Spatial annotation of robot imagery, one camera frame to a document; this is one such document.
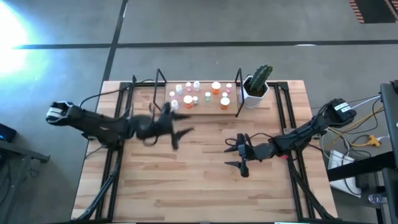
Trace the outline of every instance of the butcher block tabletop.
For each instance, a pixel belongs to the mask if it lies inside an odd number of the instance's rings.
[[[300,126],[312,117],[304,82],[283,82],[289,84],[295,120]],[[117,90],[119,85],[120,82],[104,82],[102,92]],[[283,91],[281,94],[289,125]],[[153,87],[135,87],[133,114],[150,114],[153,95]],[[97,112],[113,117],[117,98],[118,93],[101,96]],[[164,99],[165,89],[158,87],[157,104],[162,106]],[[226,138],[236,138],[238,133],[250,136],[259,132],[272,136],[282,133],[273,88],[257,108],[243,107],[238,118],[234,115],[194,115],[175,122],[174,130],[191,126],[195,130],[181,139],[178,151],[172,150],[170,136],[161,136],[152,147],[144,146],[135,137],[126,141],[114,222],[297,221],[285,159],[275,156],[263,162],[248,162],[248,178],[241,177],[239,169],[224,164],[241,160],[237,152],[223,152],[228,148],[224,142]],[[267,142],[267,137],[252,139],[253,145],[262,142]],[[98,142],[91,141],[87,154],[99,147]],[[303,158],[312,192],[326,210],[337,217],[322,153],[308,147],[303,151]],[[105,159],[106,149],[101,149],[85,160],[72,218],[81,215],[98,193]],[[105,198],[104,215],[108,211],[109,196],[110,190]],[[307,214],[302,191],[300,198],[304,214]]]

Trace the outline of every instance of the power strip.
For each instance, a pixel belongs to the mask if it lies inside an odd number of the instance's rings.
[[[341,166],[341,162],[343,161],[343,165],[345,164],[349,164],[354,162],[354,159],[349,157],[349,156],[345,156],[344,160],[343,160],[343,154],[336,151],[336,150],[332,150],[330,151],[330,159],[329,159],[329,165],[328,165],[328,170],[336,168]],[[349,187],[349,190],[351,190],[352,192],[358,194],[352,194],[348,189],[346,184],[344,183],[344,179],[341,180],[335,180],[330,182],[330,186],[332,186],[335,189],[341,190],[343,192],[346,192],[350,195],[354,195],[356,197],[361,198],[361,189],[357,188],[355,185],[355,177],[350,177],[346,179],[347,181],[347,185]]]

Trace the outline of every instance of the potted cactus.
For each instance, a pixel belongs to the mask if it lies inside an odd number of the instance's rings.
[[[254,75],[248,75],[243,82],[243,96],[240,92],[240,102],[244,98],[244,105],[247,108],[253,108],[260,104],[261,100],[267,94],[269,87],[266,83],[272,72],[272,66],[260,66]]]

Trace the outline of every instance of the cactus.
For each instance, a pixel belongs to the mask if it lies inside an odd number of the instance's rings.
[[[261,87],[266,82],[271,72],[272,66],[260,66],[254,73],[253,78],[251,78],[250,80],[250,91],[260,91]]]

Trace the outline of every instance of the concrete floor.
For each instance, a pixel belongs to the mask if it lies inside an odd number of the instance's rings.
[[[48,125],[53,101],[79,103],[97,94],[109,49],[9,50],[12,44],[111,43],[122,0],[7,0],[0,4],[0,123],[19,132],[16,143],[50,154],[46,165],[33,163],[40,175],[25,182],[11,223],[52,223],[70,218],[87,141],[79,131]],[[119,42],[379,40],[398,36],[395,24],[359,24],[346,0],[130,0]],[[376,95],[379,84],[396,79],[397,45],[318,47],[214,47],[119,49],[110,80],[154,78],[232,79],[264,63],[271,79],[305,80],[312,107],[332,98],[347,101]],[[96,100],[86,108],[95,109]],[[371,104],[357,110],[358,118]],[[370,132],[387,135],[384,115]],[[371,128],[370,120],[362,129]],[[332,140],[327,135],[325,142]],[[341,144],[334,149],[344,151]],[[390,151],[388,140],[373,155]],[[340,218],[376,222],[374,210],[352,206],[335,194]]]

